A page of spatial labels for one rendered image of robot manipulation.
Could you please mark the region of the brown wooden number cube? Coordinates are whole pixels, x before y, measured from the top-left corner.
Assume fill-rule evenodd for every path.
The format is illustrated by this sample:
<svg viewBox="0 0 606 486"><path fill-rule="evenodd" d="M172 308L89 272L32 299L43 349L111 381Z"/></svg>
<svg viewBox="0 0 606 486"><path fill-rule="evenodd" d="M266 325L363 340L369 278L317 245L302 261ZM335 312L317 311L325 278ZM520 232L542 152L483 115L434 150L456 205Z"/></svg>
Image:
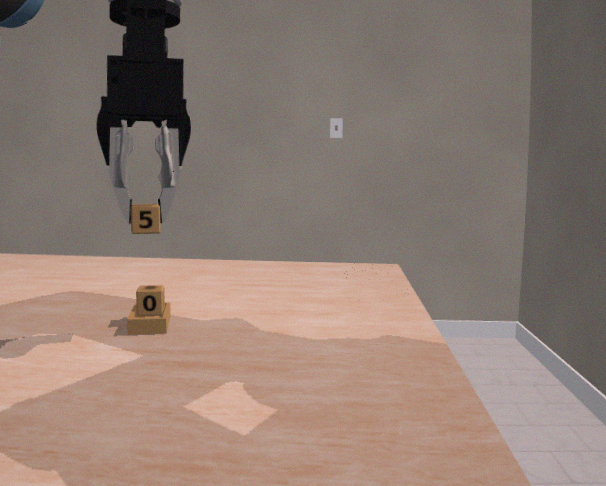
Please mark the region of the brown wooden number cube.
<svg viewBox="0 0 606 486"><path fill-rule="evenodd" d="M139 286L136 291L137 315L163 315L165 310L165 294L163 285Z"/></svg>
<svg viewBox="0 0 606 486"><path fill-rule="evenodd" d="M132 204L132 234L160 233L160 206L158 204Z"/></svg>

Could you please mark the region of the brown wooden tray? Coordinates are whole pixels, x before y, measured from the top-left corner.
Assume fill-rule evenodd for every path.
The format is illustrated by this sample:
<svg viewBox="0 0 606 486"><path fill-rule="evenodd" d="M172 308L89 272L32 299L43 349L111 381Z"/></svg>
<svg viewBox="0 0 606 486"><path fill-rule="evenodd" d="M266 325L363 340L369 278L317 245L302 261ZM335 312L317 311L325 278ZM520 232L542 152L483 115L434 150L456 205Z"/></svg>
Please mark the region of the brown wooden tray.
<svg viewBox="0 0 606 486"><path fill-rule="evenodd" d="M167 334L170 321L170 302L165 302L164 315L138 316L136 303L127 318L127 335Z"/></svg>

